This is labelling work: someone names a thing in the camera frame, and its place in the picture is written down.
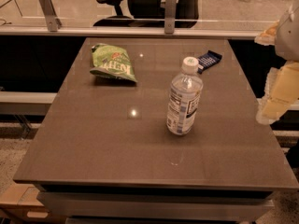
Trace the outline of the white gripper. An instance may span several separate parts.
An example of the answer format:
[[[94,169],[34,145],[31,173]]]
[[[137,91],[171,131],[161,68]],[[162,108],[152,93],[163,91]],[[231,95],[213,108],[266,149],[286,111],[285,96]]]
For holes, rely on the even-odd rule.
[[[279,21],[259,33],[254,42],[274,46],[276,55],[287,61],[271,67],[259,102],[256,120],[263,125],[278,121],[299,99],[299,0],[294,0]]]

